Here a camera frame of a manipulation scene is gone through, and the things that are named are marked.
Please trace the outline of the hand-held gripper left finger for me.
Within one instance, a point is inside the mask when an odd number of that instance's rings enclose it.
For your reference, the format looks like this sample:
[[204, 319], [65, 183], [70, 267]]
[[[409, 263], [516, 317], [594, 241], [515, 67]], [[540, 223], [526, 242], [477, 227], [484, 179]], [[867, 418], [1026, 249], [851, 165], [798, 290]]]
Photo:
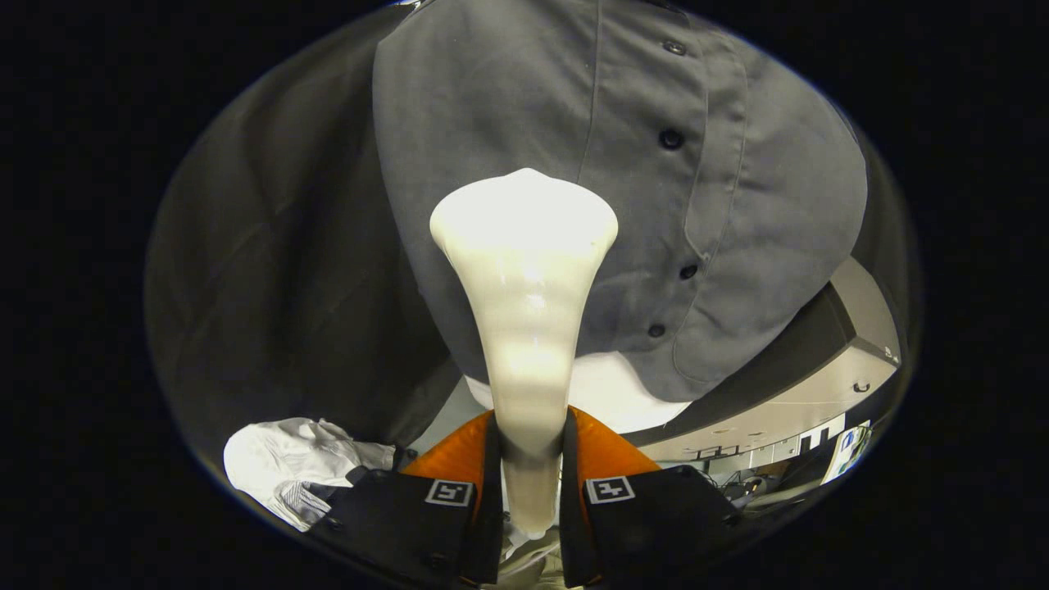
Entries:
[[356, 468], [311, 527], [312, 544], [394, 587], [480, 587], [498, 576], [501, 434], [493, 410], [404, 470]]

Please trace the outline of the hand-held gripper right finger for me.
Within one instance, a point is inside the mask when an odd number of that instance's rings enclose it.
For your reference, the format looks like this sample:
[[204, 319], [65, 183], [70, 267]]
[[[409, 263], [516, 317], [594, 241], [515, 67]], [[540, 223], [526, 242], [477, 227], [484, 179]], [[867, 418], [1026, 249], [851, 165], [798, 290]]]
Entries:
[[561, 554], [570, 587], [675, 589], [727, 556], [742, 512], [690, 465], [662, 468], [570, 407], [563, 433]]

